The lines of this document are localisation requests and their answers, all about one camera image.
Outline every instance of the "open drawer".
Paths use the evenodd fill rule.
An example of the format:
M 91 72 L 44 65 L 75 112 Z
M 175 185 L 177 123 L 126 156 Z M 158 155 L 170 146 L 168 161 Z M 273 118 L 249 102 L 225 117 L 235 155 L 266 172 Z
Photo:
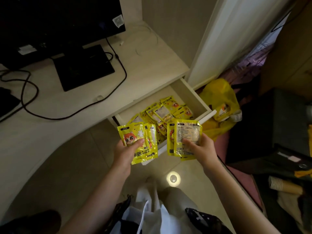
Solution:
M 133 106 L 123 110 L 115 115 L 115 118 L 120 125 L 125 125 L 135 114 L 141 112 L 152 103 L 158 102 L 161 98 L 171 95 L 174 96 L 179 104 L 186 104 L 193 112 L 195 120 L 199 121 L 201 124 L 216 113 L 216 110 L 211 111 L 192 87 L 183 78 L 180 78 Z M 167 140 L 158 145 L 158 155 L 161 155 L 164 152 L 167 152 Z M 146 165 L 150 161 L 152 161 L 152 159 L 142 164 Z

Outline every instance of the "hand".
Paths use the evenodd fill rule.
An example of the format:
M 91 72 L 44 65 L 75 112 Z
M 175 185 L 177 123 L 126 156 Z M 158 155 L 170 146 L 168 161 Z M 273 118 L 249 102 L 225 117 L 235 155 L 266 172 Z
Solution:
M 144 139 L 137 140 L 131 146 L 124 146 L 122 140 L 120 140 L 114 150 L 114 161 L 112 167 L 117 167 L 123 170 L 127 176 L 130 175 L 131 162 L 135 155 L 135 150 L 141 147 L 144 143 Z
M 194 154 L 197 161 L 199 161 L 204 168 L 214 169 L 216 166 L 219 167 L 220 161 L 216 155 L 213 140 L 206 134 L 202 134 L 199 145 L 185 138 L 182 142 L 185 144 L 186 149 Z

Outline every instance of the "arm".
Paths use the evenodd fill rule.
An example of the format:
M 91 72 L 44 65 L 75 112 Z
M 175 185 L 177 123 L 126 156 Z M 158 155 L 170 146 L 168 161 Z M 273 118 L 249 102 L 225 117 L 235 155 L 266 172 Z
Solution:
M 83 207 L 61 228 L 60 234 L 95 233 L 111 217 L 121 189 L 130 175 L 131 161 L 135 150 L 142 146 L 144 139 L 130 147 L 120 140 L 114 151 L 114 162 L 98 187 L 89 196 Z
M 203 133 L 199 146 L 187 139 L 184 139 L 183 143 L 203 166 L 236 233 L 280 234 L 223 167 L 216 155 L 212 139 Z

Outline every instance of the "monitor stand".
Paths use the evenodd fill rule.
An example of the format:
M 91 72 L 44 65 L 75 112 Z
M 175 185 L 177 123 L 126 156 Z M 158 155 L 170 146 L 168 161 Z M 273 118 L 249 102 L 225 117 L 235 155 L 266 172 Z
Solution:
M 63 53 L 64 56 L 53 61 L 64 91 L 115 72 L 101 45 L 83 49 L 76 44 L 66 44 Z

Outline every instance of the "desk surface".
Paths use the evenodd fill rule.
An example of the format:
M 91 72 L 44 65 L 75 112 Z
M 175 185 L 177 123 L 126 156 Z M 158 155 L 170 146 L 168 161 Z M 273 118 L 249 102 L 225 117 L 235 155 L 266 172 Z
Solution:
M 126 26 L 126 32 L 109 38 L 109 41 L 127 70 L 128 78 L 107 100 L 62 121 L 37 118 L 21 110 L 0 123 L 0 219 L 27 180 L 60 145 L 189 70 L 144 22 Z M 112 52 L 105 40 L 88 46 L 96 44 Z M 68 92 L 63 91 L 51 59 L 26 67 L 25 70 L 32 73 L 30 80 L 40 89 L 38 98 L 27 108 L 47 117 L 58 118 L 74 113 L 95 102 L 97 96 L 108 95 L 124 78 L 124 71 L 115 58 L 112 65 L 115 73 Z M 25 78 L 25 75 L 14 72 L 6 77 Z M 11 89 L 13 95 L 20 98 L 20 82 L 0 82 L 0 86 Z M 32 98 L 34 92 L 28 86 L 25 101 Z

